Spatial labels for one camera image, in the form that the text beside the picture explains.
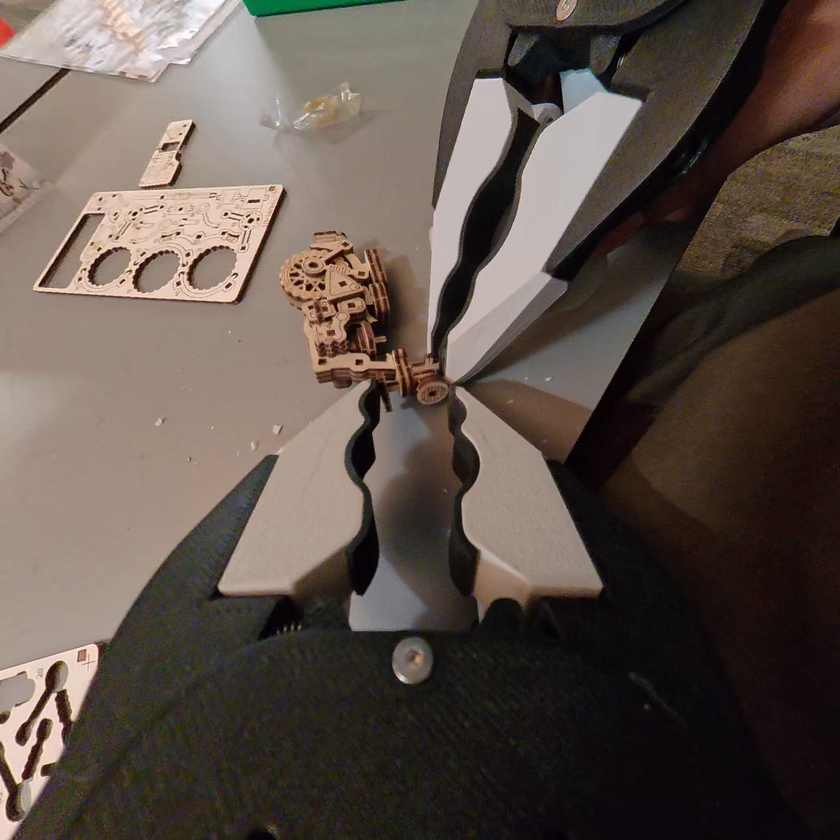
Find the small narrow wooden sheet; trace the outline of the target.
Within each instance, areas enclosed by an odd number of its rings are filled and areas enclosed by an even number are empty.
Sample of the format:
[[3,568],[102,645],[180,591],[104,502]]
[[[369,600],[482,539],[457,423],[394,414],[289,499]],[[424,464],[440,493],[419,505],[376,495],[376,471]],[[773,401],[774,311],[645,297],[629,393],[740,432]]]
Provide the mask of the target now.
[[140,189],[172,186],[182,168],[182,148],[189,140],[192,120],[170,122],[139,181]]

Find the person's right hand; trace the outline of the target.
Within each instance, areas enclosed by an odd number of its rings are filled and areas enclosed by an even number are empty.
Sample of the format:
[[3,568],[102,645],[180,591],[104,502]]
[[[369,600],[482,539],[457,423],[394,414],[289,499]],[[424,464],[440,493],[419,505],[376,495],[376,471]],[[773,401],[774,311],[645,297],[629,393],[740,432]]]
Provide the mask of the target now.
[[689,220],[701,204],[719,192],[729,175],[743,163],[742,153],[748,149],[734,134],[722,135],[686,175],[605,233],[591,256],[605,257],[653,225]]

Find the green box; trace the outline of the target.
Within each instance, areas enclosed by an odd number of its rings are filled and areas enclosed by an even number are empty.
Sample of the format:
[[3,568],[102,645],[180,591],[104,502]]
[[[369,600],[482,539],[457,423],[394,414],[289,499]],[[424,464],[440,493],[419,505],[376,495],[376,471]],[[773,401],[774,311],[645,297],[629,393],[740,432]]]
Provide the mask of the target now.
[[404,1],[242,1],[254,18],[317,13],[334,9],[404,4]]

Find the wooden sheet with round holes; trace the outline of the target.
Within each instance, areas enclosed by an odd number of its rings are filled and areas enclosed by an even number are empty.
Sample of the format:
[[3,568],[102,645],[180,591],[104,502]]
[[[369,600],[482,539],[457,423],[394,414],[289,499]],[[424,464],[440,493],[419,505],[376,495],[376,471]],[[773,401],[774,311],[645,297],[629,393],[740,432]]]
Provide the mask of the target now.
[[[287,190],[280,184],[95,192],[34,284],[33,291],[85,298],[236,305]],[[89,217],[99,224],[63,288],[50,278]],[[227,251],[231,270],[196,286],[196,266]]]

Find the wooden mechanical model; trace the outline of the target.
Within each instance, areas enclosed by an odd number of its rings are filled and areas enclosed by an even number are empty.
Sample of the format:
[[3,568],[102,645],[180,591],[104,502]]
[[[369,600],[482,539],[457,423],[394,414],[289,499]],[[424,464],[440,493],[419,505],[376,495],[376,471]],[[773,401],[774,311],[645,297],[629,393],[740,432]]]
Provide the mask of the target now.
[[279,283],[302,315],[318,383],[348,389],[372,382],[384,395],[397,392],[423,406],[449,395],[449,382],[432,354],[413,361],[403,348],[388,346],[392,309],[376,249],[360,258],[344,233],[318,232],[308,249],[286,260]]

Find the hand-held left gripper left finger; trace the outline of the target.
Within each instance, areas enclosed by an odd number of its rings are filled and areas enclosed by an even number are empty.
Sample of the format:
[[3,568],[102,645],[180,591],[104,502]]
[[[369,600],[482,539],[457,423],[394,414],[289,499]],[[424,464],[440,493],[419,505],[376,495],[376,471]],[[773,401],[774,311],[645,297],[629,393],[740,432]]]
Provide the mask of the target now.
[[380,556],[371,492],[376,385],[349,389],[276,454],[219,583],[221,595],[331,600],[347,616],[370,587]]

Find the clear bag of small parts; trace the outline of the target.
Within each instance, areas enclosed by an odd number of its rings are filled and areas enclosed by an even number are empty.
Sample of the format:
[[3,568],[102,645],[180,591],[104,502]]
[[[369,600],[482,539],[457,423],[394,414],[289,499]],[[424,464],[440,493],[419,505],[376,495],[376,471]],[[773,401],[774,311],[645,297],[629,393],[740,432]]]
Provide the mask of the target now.
[[259,115],[258,125],[275,133],[331,129],[359,118],[362,101],[361,94],[346,81],[305,101],[299,108],[293,107],[293,101],[276,94]]

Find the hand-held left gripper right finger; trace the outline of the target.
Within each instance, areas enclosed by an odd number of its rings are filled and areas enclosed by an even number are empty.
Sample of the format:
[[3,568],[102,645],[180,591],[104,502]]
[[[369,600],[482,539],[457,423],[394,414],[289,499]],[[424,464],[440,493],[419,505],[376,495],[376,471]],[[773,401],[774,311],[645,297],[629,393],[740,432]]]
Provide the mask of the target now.
[[503,600],[529,612],[542,599],[598,597],[602,579],[540,451],[460,386],[448,423],[460,481],[448,543],[456,589],[479,614]]

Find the grey desk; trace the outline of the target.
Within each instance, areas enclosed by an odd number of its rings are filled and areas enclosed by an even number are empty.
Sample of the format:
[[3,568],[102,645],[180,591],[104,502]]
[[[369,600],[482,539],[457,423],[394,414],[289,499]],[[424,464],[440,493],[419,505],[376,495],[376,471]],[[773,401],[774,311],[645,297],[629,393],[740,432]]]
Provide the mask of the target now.
[[[254,18],[241,6],[188,66],[146,83],[70,73],[7,144],[55,186],[2,235],[2,666],[117,627],[175,546],[264,457],[347,390],[320,384],[280,287],[314,234],[377,249],[391,347],[427,352],[430,231],[448,86],[476,2],[406,2]],[[275,133],[347,82],[359,118]],[[241,302],[51,295],[34,284],[93,193],[132,190],[165,126],[196,124],[179,188],[283,185]],[[559,266],[568,290],[479,373],[538,450],[564,459],[689,234],[664,227]]]

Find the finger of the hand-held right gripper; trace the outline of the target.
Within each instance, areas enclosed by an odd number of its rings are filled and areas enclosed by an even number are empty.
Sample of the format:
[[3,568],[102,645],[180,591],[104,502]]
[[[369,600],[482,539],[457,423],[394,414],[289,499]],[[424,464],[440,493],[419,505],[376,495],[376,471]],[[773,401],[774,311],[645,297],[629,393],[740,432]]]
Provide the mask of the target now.
[[440,368],[448,366],[448,335],[464,317],[476,276],[514,210],[523,164],[546,122],[545,102],[531,103],[499,77],[474,81],[430,230],[427,353]]
[[641,101],[606,91],[588,71],[572,71],[563,112],[547,104],[547,122],[521,168],[514,210],[501,223],[490,257],[476,276],[464,317],[447,339],[445,376],[464,382],[479,373],[568,290],[550,261],[590,194]]

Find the wooden sheet with bone-shaped cutouts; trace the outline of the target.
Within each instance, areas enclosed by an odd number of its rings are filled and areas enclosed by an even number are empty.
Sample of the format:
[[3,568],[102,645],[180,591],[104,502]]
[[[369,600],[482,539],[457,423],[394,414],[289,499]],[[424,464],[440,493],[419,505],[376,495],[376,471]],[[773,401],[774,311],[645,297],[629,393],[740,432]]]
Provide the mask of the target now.
[[88,644],[1,671],[1,838],[38,799],[70,737],[98,669]]

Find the glossy printed paper sheet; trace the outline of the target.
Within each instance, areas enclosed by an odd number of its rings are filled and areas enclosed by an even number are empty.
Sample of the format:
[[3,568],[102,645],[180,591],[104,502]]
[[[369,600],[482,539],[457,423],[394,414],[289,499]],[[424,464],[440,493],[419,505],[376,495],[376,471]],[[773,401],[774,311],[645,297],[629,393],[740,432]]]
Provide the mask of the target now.
[[2,2],[2,57],[157,81],[186,66],[242,6],[236,1]]

